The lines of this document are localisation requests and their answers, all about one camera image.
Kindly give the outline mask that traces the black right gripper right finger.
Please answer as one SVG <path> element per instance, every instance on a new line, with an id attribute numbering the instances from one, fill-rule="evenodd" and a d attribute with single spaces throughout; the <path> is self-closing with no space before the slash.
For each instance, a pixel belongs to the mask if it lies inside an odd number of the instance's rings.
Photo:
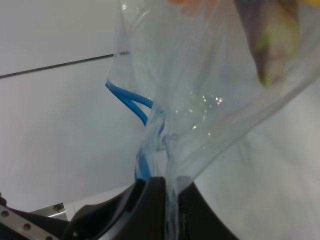
<path id="1" fill-rule="evenodd" d="M 194 183 L 179 194 L 180 240 L 238 240 L 207 204 Z"/>

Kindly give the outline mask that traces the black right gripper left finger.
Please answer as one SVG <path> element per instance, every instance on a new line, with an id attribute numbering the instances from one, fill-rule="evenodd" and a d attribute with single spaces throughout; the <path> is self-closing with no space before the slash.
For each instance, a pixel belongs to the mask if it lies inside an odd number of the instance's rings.
<path id="1" fill-rule="evenodd" d="M 68 223 L 64 240 L 165 239 L 166 181 L 137 180 L 117 196 L 85 205 Z"/>

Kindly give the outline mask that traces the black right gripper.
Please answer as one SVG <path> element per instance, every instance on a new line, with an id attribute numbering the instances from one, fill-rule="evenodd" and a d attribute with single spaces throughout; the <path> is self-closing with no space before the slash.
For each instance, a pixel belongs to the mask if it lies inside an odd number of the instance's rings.
<path id="1" fill-rule="evenodd" d="M 0 198 L 0 238 L 2 240 L 60 240 L 69 222 L 16 210 Z"/>

